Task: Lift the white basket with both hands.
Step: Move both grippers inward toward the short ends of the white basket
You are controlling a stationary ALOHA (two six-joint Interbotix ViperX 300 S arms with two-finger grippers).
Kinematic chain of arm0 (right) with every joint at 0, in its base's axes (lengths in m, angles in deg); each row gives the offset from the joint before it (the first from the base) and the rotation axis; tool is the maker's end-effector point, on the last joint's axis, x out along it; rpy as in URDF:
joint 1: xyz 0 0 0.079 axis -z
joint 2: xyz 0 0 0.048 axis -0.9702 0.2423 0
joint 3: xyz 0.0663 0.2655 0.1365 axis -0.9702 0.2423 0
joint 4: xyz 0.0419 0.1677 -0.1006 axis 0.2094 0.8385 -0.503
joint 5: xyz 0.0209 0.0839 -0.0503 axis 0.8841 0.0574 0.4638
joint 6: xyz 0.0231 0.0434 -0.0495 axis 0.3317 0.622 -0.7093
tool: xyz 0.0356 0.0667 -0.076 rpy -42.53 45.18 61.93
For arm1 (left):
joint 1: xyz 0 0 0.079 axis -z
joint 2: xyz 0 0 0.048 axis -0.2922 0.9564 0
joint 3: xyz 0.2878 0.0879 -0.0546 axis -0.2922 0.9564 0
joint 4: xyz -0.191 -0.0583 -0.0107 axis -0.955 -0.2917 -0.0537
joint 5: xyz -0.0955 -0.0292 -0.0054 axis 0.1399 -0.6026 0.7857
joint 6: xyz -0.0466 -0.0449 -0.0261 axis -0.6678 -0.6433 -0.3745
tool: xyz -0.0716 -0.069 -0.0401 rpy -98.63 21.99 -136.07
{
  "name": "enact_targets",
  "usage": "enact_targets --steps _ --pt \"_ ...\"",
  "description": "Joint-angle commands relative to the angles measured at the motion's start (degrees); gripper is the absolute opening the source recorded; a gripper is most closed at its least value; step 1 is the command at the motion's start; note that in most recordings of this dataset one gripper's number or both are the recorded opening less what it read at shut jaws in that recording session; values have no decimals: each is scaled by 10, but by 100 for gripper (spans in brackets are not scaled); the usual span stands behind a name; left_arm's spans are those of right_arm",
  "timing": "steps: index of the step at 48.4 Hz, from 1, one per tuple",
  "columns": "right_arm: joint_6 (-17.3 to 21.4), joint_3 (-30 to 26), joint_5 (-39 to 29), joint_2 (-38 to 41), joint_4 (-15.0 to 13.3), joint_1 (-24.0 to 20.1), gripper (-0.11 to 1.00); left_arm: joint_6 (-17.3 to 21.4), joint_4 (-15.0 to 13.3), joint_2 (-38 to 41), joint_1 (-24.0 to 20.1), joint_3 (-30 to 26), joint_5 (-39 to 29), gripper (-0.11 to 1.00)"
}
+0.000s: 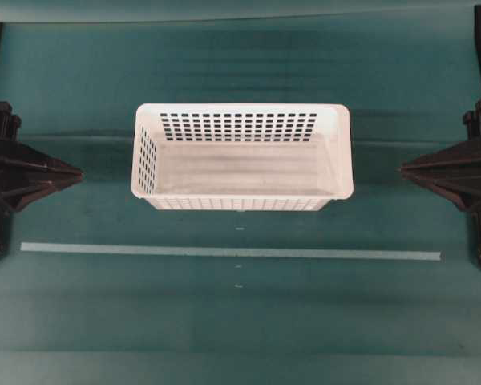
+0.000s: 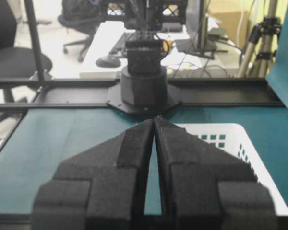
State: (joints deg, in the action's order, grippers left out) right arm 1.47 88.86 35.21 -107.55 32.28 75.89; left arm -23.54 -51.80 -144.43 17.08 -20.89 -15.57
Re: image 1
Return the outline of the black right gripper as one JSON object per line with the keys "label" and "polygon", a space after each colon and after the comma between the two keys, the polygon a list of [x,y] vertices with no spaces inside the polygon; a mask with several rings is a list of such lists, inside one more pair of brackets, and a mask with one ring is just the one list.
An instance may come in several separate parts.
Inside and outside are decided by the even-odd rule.
{"label": "black right gripper", "polygon": [[[404,179],[448,200],[460,211],[472,213],[481,209],[481,138],[420,156],[402,164],[399,171]],[[408,173],[433,171],[464,175],[460,181],[461,192]]]}

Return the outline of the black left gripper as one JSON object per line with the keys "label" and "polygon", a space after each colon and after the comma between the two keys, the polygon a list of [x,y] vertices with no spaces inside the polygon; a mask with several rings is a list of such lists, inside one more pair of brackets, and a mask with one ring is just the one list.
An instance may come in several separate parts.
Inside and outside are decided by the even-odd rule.
{"label": "black left gripper", "polygon": [[[55,180],[37,180],[26,187],[21,168],[71,174]],[[0,201],[19,213],[35,201],[83,181],[83,171],[15,140],[0,138]]]}

